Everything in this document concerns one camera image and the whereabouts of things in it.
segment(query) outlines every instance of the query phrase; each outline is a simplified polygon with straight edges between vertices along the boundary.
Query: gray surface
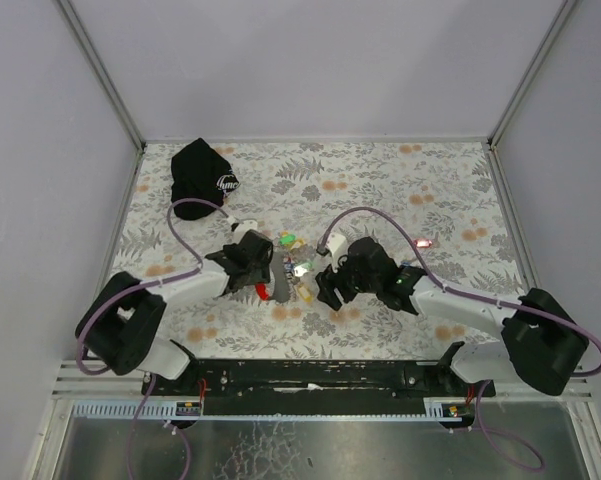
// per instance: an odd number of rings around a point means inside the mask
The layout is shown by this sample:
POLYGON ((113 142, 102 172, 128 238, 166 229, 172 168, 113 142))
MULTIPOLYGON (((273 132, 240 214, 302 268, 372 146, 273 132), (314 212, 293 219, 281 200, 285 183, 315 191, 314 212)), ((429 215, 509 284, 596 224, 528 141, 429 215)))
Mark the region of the gray surface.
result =
POLYGON ((74 351, 133 154, 52 2, 0 1, 0 479, 74 351))
POLYGON ((601 1, 582 2, 499 153, 541 284, 601 338, 601 1))
POLYGON ((74 0, 147 139, 474 137, 562 0, 74 0))
MULTIPOLYGON (((537 446, 543 479, 588 478, 568 415, 557 404, 485 406, 491 426, 537 446)), ((56 476, 71 480, 127 478, 129 421, 75 419, 56 476)), ((161 422, 140 422, 132 447, 136 480, 178 478, 184 449, 161 422)), ((478 432, 450 435, 438 424, 198 422, 186 431, 194 479, 526 479, 497 457, 478 432)), ((507 445, 522 461, 529 454, 507 445)))

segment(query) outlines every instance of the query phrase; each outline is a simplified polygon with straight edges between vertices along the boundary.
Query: black bag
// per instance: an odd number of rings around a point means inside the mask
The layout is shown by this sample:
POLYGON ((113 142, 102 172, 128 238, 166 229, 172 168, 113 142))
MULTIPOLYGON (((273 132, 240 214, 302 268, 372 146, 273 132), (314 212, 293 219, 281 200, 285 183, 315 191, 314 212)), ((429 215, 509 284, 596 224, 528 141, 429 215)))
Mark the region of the black bag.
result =
MULTIPOLYGON (((171 175, 171 202, 182 198, 200 198, 221 207, 224 198, 240 186, 231 164, 201 138, 184 147, 171 159, 171 175)), ((214 210, 199 203, 184 203, 174 208, 176 216, 183 220, 197 220, 214 210)))

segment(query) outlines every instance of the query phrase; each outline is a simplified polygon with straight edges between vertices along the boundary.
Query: green object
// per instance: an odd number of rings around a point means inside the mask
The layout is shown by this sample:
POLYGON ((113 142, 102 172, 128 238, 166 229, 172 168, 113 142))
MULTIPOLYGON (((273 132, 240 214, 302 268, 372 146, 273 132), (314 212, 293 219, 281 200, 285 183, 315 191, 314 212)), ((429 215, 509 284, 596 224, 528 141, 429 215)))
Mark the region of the green object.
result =
POLYGON ((284 237, 280 238, 280 245, 289 245, 290 243, 293 243, 296 241, 296 236, 289 233, 287 235, 285 235, 284 237))

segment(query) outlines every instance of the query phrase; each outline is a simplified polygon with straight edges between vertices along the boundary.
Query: led light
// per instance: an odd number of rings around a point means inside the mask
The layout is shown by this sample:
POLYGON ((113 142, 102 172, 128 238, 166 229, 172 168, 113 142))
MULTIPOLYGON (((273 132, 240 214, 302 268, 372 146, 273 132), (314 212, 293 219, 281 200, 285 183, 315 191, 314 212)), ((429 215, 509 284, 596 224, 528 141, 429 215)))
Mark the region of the led light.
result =
POLYGON ((429 248, 433 245, 433 242, 428 238, 416 238, 416 247, 418 248, 429 248))

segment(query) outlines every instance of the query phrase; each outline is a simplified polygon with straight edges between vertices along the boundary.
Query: floral pattern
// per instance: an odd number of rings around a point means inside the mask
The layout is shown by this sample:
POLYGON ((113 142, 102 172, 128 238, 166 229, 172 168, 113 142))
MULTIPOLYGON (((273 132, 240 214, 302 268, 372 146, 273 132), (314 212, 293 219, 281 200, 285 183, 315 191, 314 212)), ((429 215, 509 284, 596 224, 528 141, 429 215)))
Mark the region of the floral pattern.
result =
MULTIPOLYGON (((150 278, 184 271, 195 260, 171 236, 170 159, 184 144, 147 146, 138 184, 119 240, 114 271, 150 278)), ((255 218, 277 244, 299 240, 296 262, 314 271, 302 283, 315 297, 313 277, 326 266, 315 245, 331 220, 353 206, 391 214, 413 237, 433 240, 423 251, 440 276, 493 292, 520 292, 514 250, 487 161, 479 143, 239 143, 216 145, 241 182, 224 208, 255 218)), ((175 228, 200 253, 230 243, 229 225, 213 214, 175 228)), ((406 242, 382 218, 355 213, 336 231, 349 241, 379 240, 396 261, 414 261, 406 242)), ((251 289, 199 302, 166 316, 159 335, 200 357, 438 358, 455 340, 489 341, 453 319, 415 317, 359 295, 340 312, 292 295, 285 304, 262 302, 251 289)))

